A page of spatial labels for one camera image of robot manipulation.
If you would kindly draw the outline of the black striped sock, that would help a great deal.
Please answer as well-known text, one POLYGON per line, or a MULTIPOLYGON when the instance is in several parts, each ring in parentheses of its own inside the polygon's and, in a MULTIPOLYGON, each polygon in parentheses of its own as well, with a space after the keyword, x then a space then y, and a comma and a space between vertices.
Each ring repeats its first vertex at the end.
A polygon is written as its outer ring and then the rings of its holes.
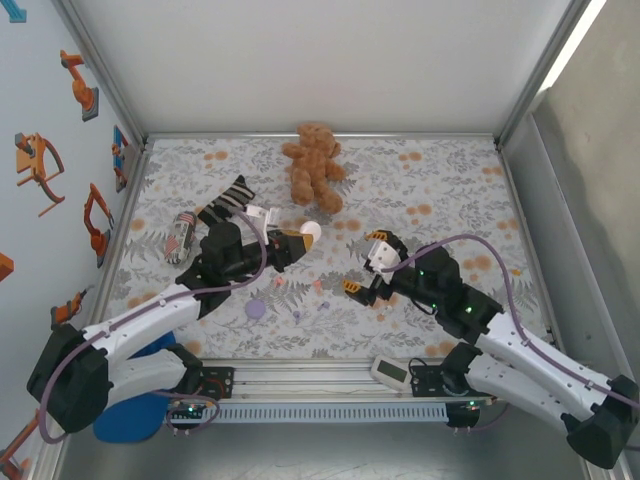
POLYGON ((244 211, 255 198, 254 191, 247 185, 246 178, 239 175, 234 182, 198 214, 197 218, 206 226, 228 221, 237 210, 244 211))

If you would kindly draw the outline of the aluminium frame post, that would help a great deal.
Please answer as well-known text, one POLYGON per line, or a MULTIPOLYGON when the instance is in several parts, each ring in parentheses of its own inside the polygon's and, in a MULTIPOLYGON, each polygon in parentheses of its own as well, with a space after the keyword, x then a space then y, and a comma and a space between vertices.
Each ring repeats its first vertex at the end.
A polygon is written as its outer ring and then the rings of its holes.
POLYGON ((537 108, 545 92, 558 80, 607 1, 569 0, 513 109, 495 136, 499 150, 507 144, 519 123, 537 108))
POLYGON ((140 151, 143 151, 148 134, 129 105, 123 89, 116 81, 115 71, 107 61, 105 51, 92 32, 85 15, 76 5, 75 0, 50 0, 50 2, 73 37, 81 55, 89 61, 89 69, 93 72, 99 86, 103 88, 118 118, 131 135, 130 139, 136 142, 140 151))

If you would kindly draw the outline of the blue cloth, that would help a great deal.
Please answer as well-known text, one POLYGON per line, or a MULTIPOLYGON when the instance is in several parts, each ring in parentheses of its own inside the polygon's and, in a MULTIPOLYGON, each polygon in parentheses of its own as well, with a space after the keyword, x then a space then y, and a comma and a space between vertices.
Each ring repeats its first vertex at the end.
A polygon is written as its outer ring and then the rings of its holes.
POLYGON ((138 443, 153 436, 164 423, 169 399, 159 390, 171 389, 183 367, 167 350, 176 343, 169 332, 120 364, 113 371, 114 387, 107 408, 93 423, 95 437, 106 443, 138 443))

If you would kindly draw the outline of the orange claw machine wall sticker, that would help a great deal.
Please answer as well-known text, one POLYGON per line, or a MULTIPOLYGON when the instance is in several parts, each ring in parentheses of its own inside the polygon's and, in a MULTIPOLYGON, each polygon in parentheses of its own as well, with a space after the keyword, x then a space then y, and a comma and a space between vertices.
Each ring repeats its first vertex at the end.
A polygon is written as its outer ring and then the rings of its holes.
POLYGON ((27 173, 16 185, 21 187, 29 182, 35 182, 50 201, 50 205, 38 213, 42 217, 61 204, 64 196, 56 195, 49 182, 65 172, 64 163, 54 145, 39 133, 25 135, 21 132, 14 137, 16 147, 16 172, 27 173), (48 174, 45 165, 45 156, 49 154, 56 165, 56 171, 48 174))

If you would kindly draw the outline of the white digital timer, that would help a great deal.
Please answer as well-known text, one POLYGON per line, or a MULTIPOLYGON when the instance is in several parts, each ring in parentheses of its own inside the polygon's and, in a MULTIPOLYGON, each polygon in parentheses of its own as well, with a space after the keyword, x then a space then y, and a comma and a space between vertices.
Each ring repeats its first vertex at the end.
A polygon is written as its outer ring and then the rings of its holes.
POLYGON ((408 363, 391 357, 376 356, 370 368, 370 376, 397 392, 404 392, 410 388, 411 374, 408 363))

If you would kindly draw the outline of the flag print glasses case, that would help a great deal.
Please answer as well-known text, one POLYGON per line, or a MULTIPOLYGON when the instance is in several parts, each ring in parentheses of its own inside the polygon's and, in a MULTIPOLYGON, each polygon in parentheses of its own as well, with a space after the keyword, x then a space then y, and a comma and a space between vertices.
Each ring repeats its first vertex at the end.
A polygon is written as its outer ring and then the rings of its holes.
POLYGON ((189 257, 195 240, 196 221, 197 217, 191 211, 180 212, 174 218, 164 249, 168 264, 178 265, 189 257))

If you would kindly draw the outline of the floral print table mat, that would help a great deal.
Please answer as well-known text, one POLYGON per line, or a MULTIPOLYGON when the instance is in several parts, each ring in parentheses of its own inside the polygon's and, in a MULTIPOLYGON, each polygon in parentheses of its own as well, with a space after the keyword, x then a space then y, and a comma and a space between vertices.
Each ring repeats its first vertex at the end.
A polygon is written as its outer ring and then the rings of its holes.
POLYGON ((281 209, 279 224, 296 229, 313 220, 319 243, 283 273, 265 271, 206 318, 181 327, 176 339, 203 358, 364 359, 442 357, 454 346, 436 320, 401 297, 363 307, 348 299, 345 279, 370 283, 363 264, 366 235, 396 234, 415 251, 446 239, 462 279, 500 304, 513 303, 521 322, 548 338, 519 232, 515 205, 489 139, 345 139, 338 162, 346 170, 335 215, 295 205, 290 160, 281 139, 162 139, 151 149, 106 314, 114 317, 151 299, 179 275, 164 258, 177 214, 198 212, 239 176, 255 203, 281 209), (274 279, 282 277, 281 287, 274 279), (318 295, 313 282, 322 281, 318 295), (245 305, 262 300, 251 320, 245 305), (330 308, 318 310, 323 301, 330 308), (385 306, 393 311, 385 313, 385 306), (296 322, 293 312, 301 313, 296 322))

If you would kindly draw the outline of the blue gantry wall sticker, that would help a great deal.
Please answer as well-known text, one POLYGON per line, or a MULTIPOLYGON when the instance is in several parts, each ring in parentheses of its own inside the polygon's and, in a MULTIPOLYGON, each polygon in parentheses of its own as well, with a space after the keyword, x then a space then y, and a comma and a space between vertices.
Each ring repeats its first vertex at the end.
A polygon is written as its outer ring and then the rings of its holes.
POLYGON ((113 171, 115 174, 115 191, 120 193, 128 183, 127 158, 131 156, 129 142, 122 130, 113 127, 113 141, 111 145, 113 171))

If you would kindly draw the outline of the blue machine wall sticker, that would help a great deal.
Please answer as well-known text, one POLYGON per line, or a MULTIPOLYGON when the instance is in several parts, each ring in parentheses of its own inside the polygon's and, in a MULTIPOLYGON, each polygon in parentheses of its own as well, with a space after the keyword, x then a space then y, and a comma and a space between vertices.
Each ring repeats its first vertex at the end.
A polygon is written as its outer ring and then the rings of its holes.
POLYGON ((6 11, 10 23, 27 22, 27 10, 21 8, 16 0, 0 0, 0 5, 6 11))

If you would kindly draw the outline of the wide aluminium frame rail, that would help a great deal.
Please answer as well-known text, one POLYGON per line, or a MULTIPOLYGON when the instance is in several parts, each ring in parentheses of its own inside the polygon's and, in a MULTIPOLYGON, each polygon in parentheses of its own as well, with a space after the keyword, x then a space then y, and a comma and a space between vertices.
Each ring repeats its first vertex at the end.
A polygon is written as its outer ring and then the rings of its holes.
POLYGON ((358 359, 206 359, 206 367, 235 369, 232 400, 246 403, 412 402, 370 376, 358 359))

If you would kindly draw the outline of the orange claw arm wall sticker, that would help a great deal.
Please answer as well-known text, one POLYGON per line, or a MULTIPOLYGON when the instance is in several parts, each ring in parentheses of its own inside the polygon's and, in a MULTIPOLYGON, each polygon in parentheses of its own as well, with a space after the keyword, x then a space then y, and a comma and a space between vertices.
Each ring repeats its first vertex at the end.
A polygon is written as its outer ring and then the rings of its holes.
POLYGON ((115 226, 114 217, 106 201, 95 184, 89 184, 89 194, 83 207, 83 222, 90 236, 90 245, 96 254, 96 265, 101 268, 106 258, 111 231, 115 226), (108 229, 100 230, 93 225, 91 212, 94 204, 97 204, 108 220, 108 229))

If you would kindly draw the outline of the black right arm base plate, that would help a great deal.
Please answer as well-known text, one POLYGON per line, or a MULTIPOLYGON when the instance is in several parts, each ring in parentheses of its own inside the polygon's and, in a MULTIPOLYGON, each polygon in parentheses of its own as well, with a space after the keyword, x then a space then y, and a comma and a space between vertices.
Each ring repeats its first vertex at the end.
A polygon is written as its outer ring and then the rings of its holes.
POLYGON ((414 398, 450 397, 445 389, 440 365, 428 364, 421 358, 411 358, 408 362, 411 376, 411 391, 414 398))

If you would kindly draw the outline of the brown teddy bear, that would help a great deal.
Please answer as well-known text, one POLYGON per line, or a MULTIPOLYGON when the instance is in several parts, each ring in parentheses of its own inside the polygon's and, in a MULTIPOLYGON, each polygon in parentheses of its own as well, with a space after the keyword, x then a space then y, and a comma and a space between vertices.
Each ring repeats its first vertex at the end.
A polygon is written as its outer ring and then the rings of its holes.
POLYGON ((281 149, 292 161, 288 172, 293 203, 308 206, 315 202, 324 213, 339 213, 343 200, 330 182, 343 181, 347 176, 345 169, 335 161, 341 153, 341 144, 332 130, 322 123, 300 124, 296 132, 298 142, 284 143, 281 149))

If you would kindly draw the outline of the thin aluminium frame rail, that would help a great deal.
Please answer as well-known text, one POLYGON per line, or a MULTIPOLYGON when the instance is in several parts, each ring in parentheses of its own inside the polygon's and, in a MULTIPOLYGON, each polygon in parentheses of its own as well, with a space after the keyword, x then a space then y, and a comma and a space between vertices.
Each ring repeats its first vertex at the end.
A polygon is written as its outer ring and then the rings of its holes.
MULTIPOLYGON (((162 139, 293 139, 295 132, 151 132, 146 136, 148 142, 162 139)), ((472 132, 336 132, 334 136, 338 140, 345 139, 392 139, 392 140, 417 140, 417 139, 489 139, 495 140, 491 133, 472 132)))
POLYGON ((534 242, 531 237, 526 215, 520 200, 520 196, 516 187, 513 174, 511 172, 509 163, 506 160, 505 154, 503 152, 503 148, 499 143, 496 143, 495 147, 499 155, 501 166, 505 171, 510 198, 515 204, 515 210, 516 210, 515 216, 517 217, 517 221, 519 224, 518 229, 521 237, 523 238, 523 244, 524 244, 524 249, 525 249, 529 269, 531 270, 532 280, 535 286, 536 293, 538 295, 538 299, 540 301, 541 315, 542 315, 544 324, 547 328, 547 336, 552 340, 552 344, 557 349, 565 353, 566 352, 565 345, 561 336, 561 332, 559 330, 559 326, 555 318, 552 302, 549 297, 549 292, 544 280, 541 265, 535 250, 534 242))
POLYGON ((111 290, 115 284, 120 261, 124 255, 125 241, 130 230, 130 222, 133 219, 137 199, 142 189, 145 178, 145 170, 149 160, 149 142, 145 143, 137 154, 129 183, 126 187, 126 196, 122 210, 114 227, 111 228, 109 245, 104 255, 104 263, 101 267, 101 276, 97 283, 96 293, 93 295, 93 304, 82 326, 88 328, 108 319, 106 314, 111 290))

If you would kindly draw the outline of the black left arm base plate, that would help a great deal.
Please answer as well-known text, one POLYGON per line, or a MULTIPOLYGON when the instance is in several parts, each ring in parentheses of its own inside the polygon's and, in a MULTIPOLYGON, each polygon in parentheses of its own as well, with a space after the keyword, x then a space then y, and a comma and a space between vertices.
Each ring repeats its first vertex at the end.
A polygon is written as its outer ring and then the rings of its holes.
POLYGON ((235 369, 229 366, 204 367, 199 394, 217 401, 233 395, 235 369))

